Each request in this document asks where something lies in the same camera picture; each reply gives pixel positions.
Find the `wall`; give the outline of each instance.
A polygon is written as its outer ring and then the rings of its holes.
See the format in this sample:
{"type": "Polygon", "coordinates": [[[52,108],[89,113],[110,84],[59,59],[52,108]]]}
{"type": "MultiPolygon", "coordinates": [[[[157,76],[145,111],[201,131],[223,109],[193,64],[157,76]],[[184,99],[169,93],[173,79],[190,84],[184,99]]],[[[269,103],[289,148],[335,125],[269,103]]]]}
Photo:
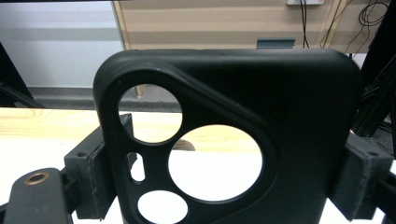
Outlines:
{"type": "MultiPolygon", "coordinates": [[[[359,32],[359,13],[369,0],[326,0],[320,6],[307,7],[307,39],[311,48],[330,27],[339,3],[350,4],[333,24],[329,47],[345,51],[348,42],[359,32]]],[[[295,48],[303,46],[300,6],[288,6],[286,0],[145,0],[125,1],[121,11],[131,49],[255,49],[259,37],[295,37],[295,48]]],[[[375,7],[374,20],[384,7],[375,7]]],[[[377,26],[371,27],[369,39],[360,52],[367,52],[377,26]]],[[[363,29],[347,52],[357,52],[366,39],[363,29]]]]}
{"type": "Polygon", "coordinates": [[[123,49],[110,2],[0,4],[0,41],[28,87],[90,88],[123,49]]]}
{"type": "MultiPolygon", "coordinates": [[[[312,48],[319,47],[339,2],[308,7],[312,48]]],[[[345,51],[361,28],[358,16],[368,2],[353,0],[346,8],[330,48],[345,51]]],[[[258,37],[296,37],[295,48],[303,43],[301,9],[287,6],[286,0],[136,0],[120,5],[131,49],[255,49],[258,37]]],[[[378,7],[372,17],[384,11],[378,7]]],[[[367,51],[375,30],[360,52],[367,51]]],[[[356,52],[367,35],[363,29],[347,52],[356,52]]],[[[123,49],[110,2],[0,4],[0,41],[28,87],[90,88],[100,64],[123,49]]]]}

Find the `small circular hole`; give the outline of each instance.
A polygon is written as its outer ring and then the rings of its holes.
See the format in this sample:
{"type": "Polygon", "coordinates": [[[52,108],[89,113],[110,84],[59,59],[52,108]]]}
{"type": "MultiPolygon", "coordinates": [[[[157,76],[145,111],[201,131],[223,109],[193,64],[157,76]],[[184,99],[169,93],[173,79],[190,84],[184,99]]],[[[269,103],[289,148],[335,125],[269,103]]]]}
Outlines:
{"type": "Polygon", "coordinates": [[[369,152],[369,155],[378,156],[378,153],[376,153],[376,152],[369,152]]]}
{"type": "Polygon", "coordinates": [[[39,184],[39,183],[45,181],[49,176],[50,176],[50,174],[47,172],[33,174],[33,175],[30,175],[29,177],[27,177],[25,179],[24,183],[26,185],[39,184]]]}
{"type": "Polygon", "coordinates": [[[87,155],[86,152],[79,152],[79,153],[77,154],[78,157],[85,157],[86,155],[87,155]]]}
{"type": "Polygon", "coordinates": [[[178,223],[187,215],[189,207],[183,198],[166,190],[144,194],[137,202],[140,214],[152,223],[178,223]]]}

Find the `white wall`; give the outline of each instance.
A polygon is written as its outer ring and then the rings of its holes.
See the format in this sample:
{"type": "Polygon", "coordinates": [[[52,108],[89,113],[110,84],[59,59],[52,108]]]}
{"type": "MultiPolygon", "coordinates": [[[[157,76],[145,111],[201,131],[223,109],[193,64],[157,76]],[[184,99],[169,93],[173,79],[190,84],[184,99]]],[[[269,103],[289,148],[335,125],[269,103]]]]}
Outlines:
{"type": "Polygon", "coordinates": [[[90,88],[122,50],[111,2],[0,4],[0,41],[28,87],[90,88]]]}

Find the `circular hole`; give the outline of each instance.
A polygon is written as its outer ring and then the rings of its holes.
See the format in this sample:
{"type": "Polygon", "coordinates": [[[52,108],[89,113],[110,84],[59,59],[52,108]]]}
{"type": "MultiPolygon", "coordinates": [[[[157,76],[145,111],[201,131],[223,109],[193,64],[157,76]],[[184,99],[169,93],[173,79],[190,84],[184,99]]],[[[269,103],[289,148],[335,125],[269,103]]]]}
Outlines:
{"type": "Polygon", "coordinates": [[[178,100],[160,86],[145,84],[139,87],[145,87],[141,96],[133,87],[124,93],[119,104],[120,114],[132,113],[134,138],[148,143],[171,138],[182,121],[178,100]]]}
{"type": "Polygon", "coordinates": [[[44,178],[43,174],[34,175],[29,178],[29,182],[36,182],[44,178]]]}
{"type": "Polygon", "coordinates": [[[86,152],[79,152],[79,153],[77,154],[78,157],[85,157],[86,155],[87,155],[86,152]]]}
{"type": "Polygon", "coordinates": [[[175,184],[191,197],[210,202],[228,200],[248,190],[260,174],[260,148],[239,129],[210,125],[182,139],[194,150],[174,147],[169,172],[175,184]]]}
{"type": "Polygon", "coordinates": [[[137,208],[152,223],[178,223],[188,212],[188,206],[180,196],[165,190],[144,194],[137,202],[137,208]]]}
{"type": "Polygon", "coordinates": [[[369,155],[372,155],[372,156],[378,156],[378,153],[376,153],[376,152],[368,152],[369,153],[369,155]]]}
{"type": "Polygon", "coordinates": [[[50,174],[47,172],[33,174],[33,175],[30,175],[29,177],[27,177],[25,179],[24,183],[26,185],[39,184],[39,183],[43,182],[44,180],[46,180],[49,176],[50,176],[50,174]]]}

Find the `wire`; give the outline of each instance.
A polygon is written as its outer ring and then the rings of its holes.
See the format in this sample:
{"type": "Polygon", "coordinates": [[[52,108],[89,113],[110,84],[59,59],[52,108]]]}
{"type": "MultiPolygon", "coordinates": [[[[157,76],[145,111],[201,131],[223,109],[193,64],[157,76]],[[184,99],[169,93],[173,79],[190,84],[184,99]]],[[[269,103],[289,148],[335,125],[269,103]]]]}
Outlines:
{"type": "Polygon", "coordinates": [[[303,33],[304,33],[304,38],[303,38],[303,48],[306,46],[309,48],[308,40],[306,38],[306,0],[300,0],[300,6],[301,6],[301,16],[303,18],[303,33]]]}
{"type": "Polygon", "coordinates": [[[338,18],[340,18],[340,16],[344,13],[344,11],[346,10],[346,8],[347,8],[347,7],[349,6],[349,4],[352,2],[352,0],[350,0],[349,2],[347,2],[346,5],[344,6],[343,10],[341,10],[341,12],[337,15],[338,9],[340,8],[341,2],[342,2],[342,1],[343,1],[343,0],[340,0],[340,1],[338,2],[337,9],[335,10],[334,15],[333,15],[333,17],[332,17],[332,23],[330,23],[329,29],[327,30],[326,34],[321,38],[321,40],[320,40],[320,42],[319,42],[319,45],[320,45],[321,48],[324,48],[324,46],[326,45],[327,39],[329,38],[330,30],[332,29],[332,26],[334,25],[334,22],[335,22],[336,20],[338,20],[338,18]]]}
{"type": "Polygon", "coordinates": [[[379,23],[382,22],[382,20],[384,20],[385,17],[385,13],[378,19],[374,20],[374,21],[370,21],[369,17],[370,14],[373,12],[374,8],[377,5],[382,5],[384,6],[387,10],[388,10],[388,5],[386,5],[385,3],[378,3],[378,0],[375,0],[373,3],[371,3],[371,0],[369,1],[369,3],[367,4],[366,7],[364,7],[361,10],[361,13],[359,14],[359,23],[361,24],[361,29],[359,30],[358,34],[355,35],[355,37],[353,37],[353,39],[351,41],[349,41],[349,43],[347,44],[345,53],[347,53],[347,50],[349,49],[350,45],[353,43],[353,41],[355,41],[356,38],[358,38],[358,36],[361,34],[361,32],[363,31],[364,27],[367,27],[367,37],[366,39],[363,41],[363,43],[359,46],[358,50],[356,51],[355,55],[353,56],[353,58],[355,58],[355,56],[359,53],[359,51],[361,50],[361,48],[364,46],[364,44],[367,42],[367,40],[369,40],[370,38],[370,27],[378,25],[379,23]]]}

